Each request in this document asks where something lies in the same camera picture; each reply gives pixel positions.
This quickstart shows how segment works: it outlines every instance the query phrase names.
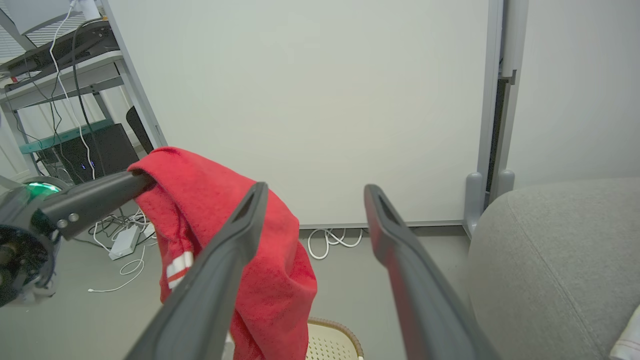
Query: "white cable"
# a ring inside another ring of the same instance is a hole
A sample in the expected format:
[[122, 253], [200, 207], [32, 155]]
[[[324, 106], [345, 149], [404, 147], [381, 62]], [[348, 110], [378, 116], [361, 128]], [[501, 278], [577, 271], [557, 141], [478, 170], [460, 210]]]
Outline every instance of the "white cable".
[[101, 247], [104, 248], [104, 250], [107, 250], [107, 252], [111, 252], [109, 249], [107, 249], [106, 246], [104, 246], [104, 244], [102, 244], [101, 242], [98, 241], [98, 239], [95, 238], [95, 233], [98, 230], [98, 224], [101, 223], [104, 220], [98, 221], [97, 223], [95, 223], [95, 226], [93, 227], [93, 239], [95, 240], [95, 242], [97, 242], [98, 244], [100, 244]]
[[[158, 243], [158, 242], [151, 243], [151, 244], [149, 244], [149, 245], [144, 245], [144, 246], [142, 247], [142, 256], [140, 256], [140, 258], [139, 258], [139, 259], [136, 259], [136, 260], [134, 260], [134, 261], [130, 261], [130, 262], [126, 263], [122, 268], [120, 268], [120, 275], [129, 275], [129, 274], [131, 274], [132, 272], [136, 271], [140, 265], [142, 265], [142, 268], [140, 268], [140, 271], [136, 274], [136, 276], [132, 277], [129, 281], [125, 282], [124, 284], [120, 285], [119, 287], [117, 287], [117, 288], [115, 288], [115, 289], [110, 289], [110, 290], [94, 290], [94, 289], [89, 289], [89, 290], [87, 290], [87, 291], [89, 291], [90, 293], [109, 293], [109, 292], [111, 292], [111, 291], [120, 290], [120, 289], [122, 289], [124, 286], [127, 286], [130, 282], [132, 282], [132, 281], [133, 281], [133, 280], [135, 280], [135, 279], [136, 279], [140, 274], [142, 274], [142, 270], [144, 270], [144, 269], [145, 269], [145, 261], [144, 261], [144, 258], [145, 258], [145, 249], [146, 249], [148, 246], [152, 246], [152, 245], [155, 245], [155, 244], [157, 244], [157, 243]], [[135, 267], [135, 268], [133, 268], [133, 270], [128, 271], [128, 272], [122, 272], [122, 270], [124, 270], [124, 268], [126, 268], [127, 266], [129, 266], [129, 265], [131, 265], [131, 264], [133, 264], [133, 263], [135, 263], [135, 262], [137, 262], [138, 264], [136, 265], [136, 267]]]
[[[324, 231], [324, 241], [325, 241], [325, 244], [326, 244], [326, 250], [324, 251], [324, 255], [322, 255], [322, 256], [316, 256], [314, 254], [314, 252], [311, 251], [311, 236], [313, 236], [318, 231]], [[342, 236], [340, 238], [338, 238], [336, 235], [334, 235], [332, 233], [332, 231], [333, 231], [333, 229], [316, 229], [316, 230], [313, 230], [309, 234], [309, 237], [307, 238], [307, 248], [309, 249], [309, 254], [311, 255], [312, 258], [314, 258], [316, 260], [322, 260], [322, 259], [326, 258], [326, 256], [329, 254], [329, 246], [330, 245], [341, 244], [341, 245], [346, 246], [346, 247], [356, 247], [360, 243], [360, 240], [362, 240], [362, 229], [360, 229], [360, 236], [358, 237], [358, 241], [356, 241], [354, 244], [347, 244], [346, 242], [343, 241], [344, 240], [344, 235], [347, 233], [347, 229], [343, 229], [342, 230]], [[329, 235], [331, 235], [331, 237], [334, 238], [335, 241], [329, 240]]]
[[92, 178], [95, 180], [95, 167], [93, 167], [93, 163], [91, 162], [89, 146], [86, 144], [86, 141], [84, 140], [84, 137], [82, 135], [82, 126], [80, 126], [80, 123], [76, 118], [76, 112], [74, 111], [73, 105], [71, 105], [71, 100], [69, 100], [69, 95], [67, 95], [67, 91], [65, 90], [65, 85], [62, 85], [62, 80], [60, 79], [60, 68], [58, 68], [58, 61], [56, 60], [56, 57], [53, 56], [53, 47], [56, 45], [58, 32], [60, 31], [60, 28], [62, 28], [62, 25], [64, 25], [65, 22], [69, 19], [69, 15], [71, 15], [71, 11], [73, 10], [75, 4], [76, 4], [76, 0], [72, 0], [71, 4], [69, 5], [69, 11], [67, 12], [67, 16], [65, 17], [64, 20], [62, 20], [62, 22], [56, 29], [56, 33], [53, 35], [53, 42], [51, 43], [51, 47], [49, 48], [49, 54], [51, 55], [53, 64], [56, 66], [56, 78], [58, 80], [58, 83], [60, 84], [60, 87], [62, 87], [62, 92], [65, 93], [65, 98], [67, 98], [67, 104], [69, 104], [69, 107], [71, 107], [71, 115], [73, 115], [72, 118], [74, 119], [74, 122], [78, 127], [78, 131], [80, 132], [80, 139], [82, 140], [84, 147], [86, 147], [86, 159], [87, 161], [89, 161], [89, 166], [91, 166], [91, 171], [92, 171]]

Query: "gray floor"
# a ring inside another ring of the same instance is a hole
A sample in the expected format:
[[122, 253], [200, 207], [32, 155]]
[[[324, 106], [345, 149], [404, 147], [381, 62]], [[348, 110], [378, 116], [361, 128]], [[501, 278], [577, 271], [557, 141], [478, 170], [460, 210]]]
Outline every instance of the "gray floor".
[[[468, 304], [465, 291], [468, 238], [460, 227], [416, 230], [425, 246]], [[301, 233], [307, 246], [308, 231]], [[324, 237], [312, 240], [323, 253]], [[348, 232], [353, 243], [356, 230]], [[36, 307], [0, 309], [0, 353], [3, 359], [121, 359], [160, 308], [158, 280], [161, 262], [157, 246], [147, 247], [145, 269], [130, 285], [111, 289], [129, 276], [118, 271], [140, 258], [136, 253], [117, 261], [106, 251], [76, 241], [67, 242], [58, 256], [61, 276], [57, 294]], [[386, 270], [375, 260], [368, 237], [348, 249], [332, 246], [324, 260], [312, 259], [318, 294], [311, 315], [340, 322], [360, 340], [365, 359], [405, 358], [402, 337]]]

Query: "wicker basket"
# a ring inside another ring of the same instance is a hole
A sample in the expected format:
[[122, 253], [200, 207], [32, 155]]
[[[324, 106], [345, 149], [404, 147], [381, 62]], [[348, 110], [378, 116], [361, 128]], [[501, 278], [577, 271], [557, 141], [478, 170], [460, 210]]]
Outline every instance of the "wicker basket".
[[364, 360], [360, 342], [346, 326], [319, 318], [307, 323], [307, 360]]

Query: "power adapter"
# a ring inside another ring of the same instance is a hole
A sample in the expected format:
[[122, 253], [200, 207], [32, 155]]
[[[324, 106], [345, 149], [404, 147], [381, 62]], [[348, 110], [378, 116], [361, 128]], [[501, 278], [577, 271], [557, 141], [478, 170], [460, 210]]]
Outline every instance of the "power adapter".
[[136, 242], [140, 236], [140, 226], [132, 226], [120, 231], [114, 239], [113, 246], [109, 251], [111, 260], [120, 259], [123, 256], [132, 254], [136, 249]]

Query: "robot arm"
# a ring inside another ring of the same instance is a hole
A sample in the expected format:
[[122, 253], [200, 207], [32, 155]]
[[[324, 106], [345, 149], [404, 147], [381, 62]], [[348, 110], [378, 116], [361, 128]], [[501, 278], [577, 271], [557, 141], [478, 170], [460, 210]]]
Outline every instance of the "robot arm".
[[77, 236], [154, 184], [132, 172], [73, 187], [52, 177], [25, 184], [0, 178], [8, 189], [0, 195], [0, 306], [51, 296], [62, 237]]

